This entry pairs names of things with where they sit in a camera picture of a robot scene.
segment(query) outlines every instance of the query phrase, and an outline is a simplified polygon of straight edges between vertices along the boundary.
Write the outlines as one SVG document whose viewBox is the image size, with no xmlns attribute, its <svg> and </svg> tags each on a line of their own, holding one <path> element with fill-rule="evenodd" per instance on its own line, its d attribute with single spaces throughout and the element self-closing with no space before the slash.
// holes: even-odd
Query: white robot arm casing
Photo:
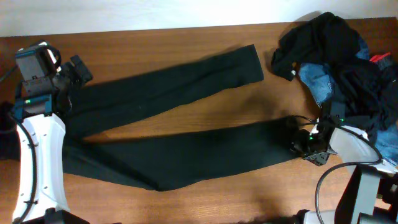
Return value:
<svg viewBox="0 0 398 224">
<path fill-rule="evenodd" d="M 37 188 L 35 202 L 24 221 L 42 217 L 46 209 L 70 211 L 63 189 L 62 144 L 65 136 L 65 124 L 55 114 L 39 114 L 25 118 L 22 125 L 29 132 L 37 157 Z M 32 152 L 27 136 L 17 127 L 21 144 L 21 179 L 17 206 L 12 219 L 20 217 L 30 199 L 32 190 Z"/>
<path fill-rule="evenodd" d="M 368 139 L 368 135 L 365 131 L 354 128 L 351 126 L 344 126 L 344 128 L 350 129 L 357 134 L 362 135 L 365 139 Z M 311 133 L 317 133 L 317 126 L 312 129 Z M 347 133 L 344 130 L 336 128 L 330 138 L 331 148 L 338 153 L 343 162 L 372 162 L 377 161 L 379 158 L 376 152 L 365 144 L 362 140 L 356 136 Z M 398 170 L 390 162 L 383 160 L 382 164 L 374 166 L 377 170 L 385 172 L 387 174 L 395 174 Z M 355 166 L 347 167 L 348 171 L 352 174 Z M 322 211 L 321 216 L 325 224 L 334 224 L 335 221 L 335 210 Z M 319 220 L 316 212 L 308 212 L 305 214 L 304 224 L 319 224 Z"/>
</svg>

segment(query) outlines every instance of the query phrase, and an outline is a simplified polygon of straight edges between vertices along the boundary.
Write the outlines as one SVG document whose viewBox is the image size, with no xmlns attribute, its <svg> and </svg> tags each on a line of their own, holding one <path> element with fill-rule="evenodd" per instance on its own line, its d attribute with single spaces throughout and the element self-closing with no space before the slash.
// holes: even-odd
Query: white wall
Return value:
<svg viewBox="0 0 398 224">
<path fill-rule="evenodd" d="M 0 36 L 306 21 L 325 11 L 398 16 L 398 0 L 0 0 Z"/>
</svg>

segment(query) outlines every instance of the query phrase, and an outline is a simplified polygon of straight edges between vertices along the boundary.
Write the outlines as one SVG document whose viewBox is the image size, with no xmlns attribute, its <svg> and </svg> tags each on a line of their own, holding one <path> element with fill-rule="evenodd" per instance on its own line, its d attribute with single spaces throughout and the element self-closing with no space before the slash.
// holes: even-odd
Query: denim fabric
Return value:
<svg viewBox="0 0 398 224">
<path fill-rule="evenodd" d="M 362 38 L 358 41 L 361 50 L 355 56 L 369 60 L 368 45 Z M 335 81 L 330 75 L 330 67 L 327 64 L 302 63 L 298 75 L 310 89 L 318 106 L 332 96 Z M 395 124 L 385 131 L 377 131 L 376 147 L 385 159 L 395 166 L 398 164 L 398 129 Z"/>
<path fill-rule="evenodd" d="M 302 63 L 298 73 L 301 81 L 309 87 L 319 107 L 333 94 L 335 81 L 329 74 L 328 64 L 318 65 L 314 63 Z"/>
<path fill-rule="evenodd" d="M 376 148 L 388 161 L 395 166 L 398 164 L 398 129 L 395 124 L 385 131 L 377 132 Z"/>
<path fill-rule="evenodd" d="M 369 53 L 369 47 L 368 47 L 367 43 L 362 38 L 359 38 L 358 42 L 359 42 L 359 48 L 361 50 L 359 50 L 359 52 L 356 53 L 355 57 L 363 59 L 363 60 L 370 60 L 371 56 Z"/>
</svg>

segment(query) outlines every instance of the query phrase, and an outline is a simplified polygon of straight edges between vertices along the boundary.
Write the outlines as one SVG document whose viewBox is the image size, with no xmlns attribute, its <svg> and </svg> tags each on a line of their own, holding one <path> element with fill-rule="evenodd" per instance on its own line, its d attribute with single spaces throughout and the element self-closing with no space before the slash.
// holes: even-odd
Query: pant leg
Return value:
<svg viewBox="0 0 398 224">
<path fill-rule="evenodd" d="M 263 80 L 254 45 L 199 62 L 88 86 L 71 96 L 67 134 L 82 138 Z"/>
<path fill-rule="evenodd" d="M 236 128 L 63 147 L 63 171 L 149 190 L 173 190 L 296 158 L 287 118 Z"/>
</svg>

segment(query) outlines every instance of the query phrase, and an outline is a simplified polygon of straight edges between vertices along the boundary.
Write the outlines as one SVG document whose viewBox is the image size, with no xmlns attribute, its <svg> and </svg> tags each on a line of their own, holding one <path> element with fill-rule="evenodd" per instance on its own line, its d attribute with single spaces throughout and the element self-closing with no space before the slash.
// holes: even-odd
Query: pile of clothes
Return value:
<svg viewBox="0 0 398 224">
<path fill-rule="evenodd" d="M 385 159 L 398 164 L 398 63 L 390 53 L 370 58 L 360 35 L 326 12 L 280 39 L 273 72 L 291 81 L 298 75 L 318 106 L 340 102 L 350 124 L 366 130 Z"/>
</svg>

